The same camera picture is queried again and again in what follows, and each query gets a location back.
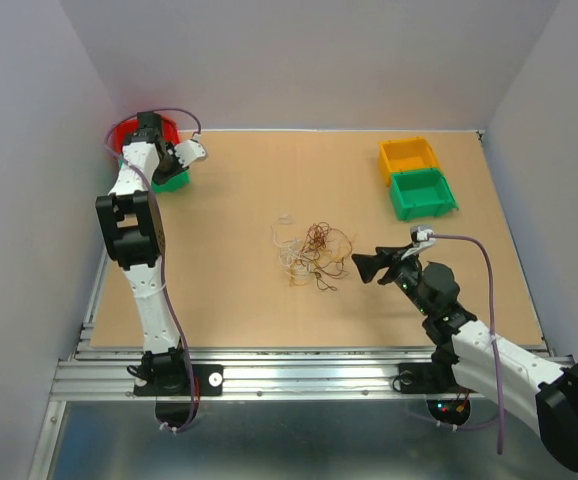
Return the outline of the red plastic bin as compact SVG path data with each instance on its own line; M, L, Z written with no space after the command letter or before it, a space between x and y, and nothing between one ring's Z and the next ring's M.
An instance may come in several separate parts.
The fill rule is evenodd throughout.
M165 115L160 115L160 117L162 120L162 132L164 140L166 142L172 143L173 145L177 145L180 142L180 137L178 134L176 122ZM116 153L121 153L125 137L135 132L137 128L138 121L136 116L125 120L119 126L117 126L111 134L112 149Z

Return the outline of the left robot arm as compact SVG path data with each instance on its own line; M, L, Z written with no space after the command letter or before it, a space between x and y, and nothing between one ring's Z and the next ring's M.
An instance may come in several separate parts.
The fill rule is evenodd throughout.
M108 194L95 202L108 256L123 271L131 288L143 333L140 364L128 367L140 395L179 394L191 382L184 364L178 328L162 278L165 237L151 181L176 165L165 142L162 117L137 114L137 127L119 152L120 168Z

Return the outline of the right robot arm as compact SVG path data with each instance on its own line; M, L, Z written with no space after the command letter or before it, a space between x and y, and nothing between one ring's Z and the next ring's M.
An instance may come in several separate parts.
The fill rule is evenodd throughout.
M456 385L495 402L530 427L562 466L578 472L578 362L563 366L494 334L458 301L453 271L422 265L416 248L379 247L351 256L361 280L395 284L423 315L436 350L429 378L436 392Z

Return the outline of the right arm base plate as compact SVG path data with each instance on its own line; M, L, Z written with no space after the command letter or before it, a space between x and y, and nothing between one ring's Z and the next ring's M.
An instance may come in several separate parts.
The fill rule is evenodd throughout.
M407 395L457 394L464 390L450 367L431 362L400 363L398 373L392 379L392 388Z

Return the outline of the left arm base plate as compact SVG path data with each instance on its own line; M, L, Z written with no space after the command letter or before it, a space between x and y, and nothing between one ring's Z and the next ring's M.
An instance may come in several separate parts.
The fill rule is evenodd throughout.
M194 364L193 374L196 397L219 397L223 394L223 366L220 364ZM133 395L137 397L189 397L190 381L186 368L180 374L164 376L147 382L134 379Z

